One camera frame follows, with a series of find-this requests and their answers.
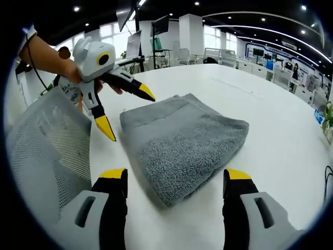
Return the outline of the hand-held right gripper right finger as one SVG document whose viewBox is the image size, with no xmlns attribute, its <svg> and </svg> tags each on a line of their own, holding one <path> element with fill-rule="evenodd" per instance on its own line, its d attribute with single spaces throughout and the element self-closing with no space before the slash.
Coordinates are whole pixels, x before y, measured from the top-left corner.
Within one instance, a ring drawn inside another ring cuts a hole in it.
<svg viewBox="0 0 333 250">
<path fill-rule="evenodd" d="M 224 170 L 223 200 L 224 249 L 289 249 L 304 234 L 289 222 L 283 206 L 258 191 L 245 172 Z"/>
</svg>

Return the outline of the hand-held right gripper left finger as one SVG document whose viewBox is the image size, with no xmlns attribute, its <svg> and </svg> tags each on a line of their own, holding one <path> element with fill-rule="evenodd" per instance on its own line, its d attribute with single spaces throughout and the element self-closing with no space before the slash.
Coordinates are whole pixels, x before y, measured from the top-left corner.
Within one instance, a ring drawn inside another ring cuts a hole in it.
<svg viewBox="0 0 333 250">
<path fill-rule="evenodd" d="M 62 249 L 125 249 L 127 169 L 103 172 L 61 211 L 56 224 Z"/>
</svg>

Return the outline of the person's left hand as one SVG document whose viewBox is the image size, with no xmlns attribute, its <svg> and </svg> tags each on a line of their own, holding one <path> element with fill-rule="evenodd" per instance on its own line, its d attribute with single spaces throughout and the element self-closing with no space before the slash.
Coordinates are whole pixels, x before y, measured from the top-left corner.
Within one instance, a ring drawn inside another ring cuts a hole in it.
<svg viewBox="0 0 333 250">
<path fill-rule="evenodd" d="M 60 59 L 60 65 L 60 74 L 62 76 L 65 76 L 72 83 L 80 84 L 82 82 L 81 76 L 78 72 L 78 68 L 74 61 L 72 61 L 71 59 Z M 104 81 L 98 80 L 97 92 L 101 91 L 104 83 Z M 123 91 L 118 87 L 111 86 L 111 88 L 119 95 L 123 93 Z"/>
</svg>

